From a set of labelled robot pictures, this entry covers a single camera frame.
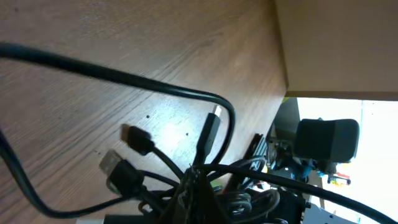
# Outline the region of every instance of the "wooden panel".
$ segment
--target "wooden panel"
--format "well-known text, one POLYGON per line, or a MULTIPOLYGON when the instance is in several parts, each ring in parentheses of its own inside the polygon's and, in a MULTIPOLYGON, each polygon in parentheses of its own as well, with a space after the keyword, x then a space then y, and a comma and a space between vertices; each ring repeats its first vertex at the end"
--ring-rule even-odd
MULTIPOLYGON (((273 1, 5 0, 0 40, 87 60, 220 94, 236 107, 237 125, 223 163, 243 156, 265 133, 285 94, 273 1)), ((118 139, 129 123, 182 169, 189 167, 213 105, 91 80, 34 65, 0 62, 0 125, 40 196, 74 210, 114 198, 98 164, 113 148, 136 167, 175 179, 153 155, 118 139)), ((222 127, 210 161, 226 131, 222 127)), ((0 223, 73 223, 40 215, 0 162, 0 223)), ((146 181, 150 189, 166 186, 146 181)), ((136 213, 136 202, 105 213, 136 213)))
POLYGON ((398 101, 397 92, 388 91, 288 91, 289 97, 336 98, 350 100, 398 101))
POLYGON ((277 10, 289 91, 398 93, 398 1, 278 0, 277 10))

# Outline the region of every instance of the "micro usb connector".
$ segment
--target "micro usb connector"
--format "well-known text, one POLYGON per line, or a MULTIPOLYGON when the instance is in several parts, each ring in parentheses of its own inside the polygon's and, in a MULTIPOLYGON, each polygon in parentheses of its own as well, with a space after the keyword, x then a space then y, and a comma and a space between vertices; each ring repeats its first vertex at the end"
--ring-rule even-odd
POLYGON ((220 115, 221 107, 218 105, 214 106, 212 113, 207 114, 206 121, 199 136, 197 154, 193 161, 193 165, 204 164, 206 157, 210 154, 221 123, 220 115))

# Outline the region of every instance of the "usb-a plug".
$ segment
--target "usb-a plug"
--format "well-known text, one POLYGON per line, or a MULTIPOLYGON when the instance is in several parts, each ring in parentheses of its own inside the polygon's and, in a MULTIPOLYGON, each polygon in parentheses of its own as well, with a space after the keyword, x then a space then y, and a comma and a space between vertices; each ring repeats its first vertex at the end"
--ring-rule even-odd
POLYGON ((99 168, 124 197, 136 197, 142 190, 144 175, 123 159, 115 150, 109 150, 99 168))

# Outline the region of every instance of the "office chair backrest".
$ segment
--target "office chair backrest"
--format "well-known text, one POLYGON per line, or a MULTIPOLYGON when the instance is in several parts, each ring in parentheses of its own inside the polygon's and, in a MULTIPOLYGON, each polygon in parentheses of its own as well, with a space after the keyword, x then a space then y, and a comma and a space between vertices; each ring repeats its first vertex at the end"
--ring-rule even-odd
POLYGON ((356 156, 358 140, 359 124, 353 119, 303 119, 297 127, 293 154, 306 159, 350 162, 356 156))

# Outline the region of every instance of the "wood grain surface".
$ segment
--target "wood grain surface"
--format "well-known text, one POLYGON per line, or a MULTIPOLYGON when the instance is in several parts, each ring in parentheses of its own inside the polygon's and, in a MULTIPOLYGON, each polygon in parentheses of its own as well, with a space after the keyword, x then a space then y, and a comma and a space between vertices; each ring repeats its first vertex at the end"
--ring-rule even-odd
MULTIPOLYGON (((237 125, 222 163, 266 133, 286 91, 273 1, 3 0, 0 41, 24 44, 163 82, 217 93, 237 125)), ((136 167, 176 179, 152 154, 119 140, 129 123, 152 133, 181 169, 195 155, 213 105, 115 85, 49 68, 0 61, 0 126, 42 199, 75 210, 115 198, 98 164, 115 149, 136 167)), ((227 115, 207 161, 225 135, 227 115)), ((0 162, 0 223, 74 223, 39 214, 0 162)), ((146 180, 150 189, 167 186, 146 180)), ((136 202, 105 213, 137 213, 136 202)))

